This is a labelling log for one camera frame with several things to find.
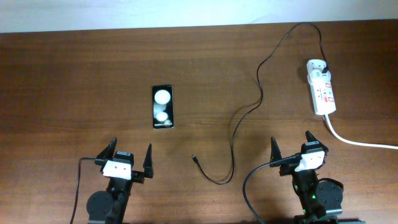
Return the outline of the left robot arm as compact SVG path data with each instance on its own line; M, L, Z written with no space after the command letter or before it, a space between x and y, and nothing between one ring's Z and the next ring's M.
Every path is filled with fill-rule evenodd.
M133 169L134 155L130 152L116 150L117 139L114 138L95 158L101 174L109 179L106 190L93 193L86 210L89 223L122 224L126 212L132 185L143 184L154 176L152 146L149 145L143 163L143 171Z

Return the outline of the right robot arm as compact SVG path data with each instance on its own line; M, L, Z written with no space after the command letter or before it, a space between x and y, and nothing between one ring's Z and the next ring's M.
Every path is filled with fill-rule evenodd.
M318 178L317 170L325 165L329 149L310 131L300 152L282 157L275 138L271 138L270 166L278 167L281 176L292 177L292 187L299 197L303 215L294 216L295 223L363 223L360 219L339 219L343 213L344 185L331 178Z

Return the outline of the black Samsung flip phone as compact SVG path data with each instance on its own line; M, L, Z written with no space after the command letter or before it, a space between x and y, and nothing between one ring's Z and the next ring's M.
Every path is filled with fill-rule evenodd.
M172 85L155 85L152 87L152 111L154 129L174 127L174 103Z

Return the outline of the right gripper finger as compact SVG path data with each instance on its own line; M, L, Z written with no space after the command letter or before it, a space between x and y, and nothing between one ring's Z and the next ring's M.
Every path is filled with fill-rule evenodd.
M321 149L324 152L328 152L328 148L321 143L310 131L305 132L305 137L307 139L307 143L305 143L305 145L309 150Z
M279 164L277 163L282 159L282 155L277 144L277 141L274 137L271 137L271 156L270 156L270 163L271 167L277 167Z

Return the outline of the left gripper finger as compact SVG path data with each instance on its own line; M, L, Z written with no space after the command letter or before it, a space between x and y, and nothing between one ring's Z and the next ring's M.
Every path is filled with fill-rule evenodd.
M149 144L146 152L146 157L143 163L144 177L152 179L154 176L154 168L152 162L152 144Z
M117 138L114 138L103 151L101 151L95 159L95 164L98 166L104 166L106 162L113 158L114 151L117 144Z

